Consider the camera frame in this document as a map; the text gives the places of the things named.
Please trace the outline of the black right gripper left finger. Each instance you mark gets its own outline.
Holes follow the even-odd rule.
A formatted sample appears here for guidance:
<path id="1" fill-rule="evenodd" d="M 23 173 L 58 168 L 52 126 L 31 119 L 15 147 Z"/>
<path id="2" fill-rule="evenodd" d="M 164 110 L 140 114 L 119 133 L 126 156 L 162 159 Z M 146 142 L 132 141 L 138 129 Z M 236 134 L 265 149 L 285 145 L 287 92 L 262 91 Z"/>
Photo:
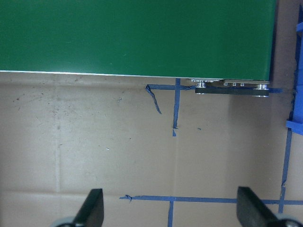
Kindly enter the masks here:
<path id="1" fill-rule="evenodd" d="M 83 205 L 72 221 L 73 227 L 102 227 L 104 199 L 102 189 L 90 190 Z"/>

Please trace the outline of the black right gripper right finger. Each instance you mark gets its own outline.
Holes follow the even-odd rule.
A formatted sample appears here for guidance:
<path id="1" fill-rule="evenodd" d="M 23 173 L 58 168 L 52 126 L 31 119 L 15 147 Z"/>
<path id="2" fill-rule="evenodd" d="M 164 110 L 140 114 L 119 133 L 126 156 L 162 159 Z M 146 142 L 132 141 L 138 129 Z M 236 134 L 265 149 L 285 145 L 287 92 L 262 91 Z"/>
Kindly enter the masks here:
<path id="1" fill-rule="evenodd" d="M 238 187 L 236 215 L 242 227 L 279 226 L 279 219 L 249 187 Z"/>

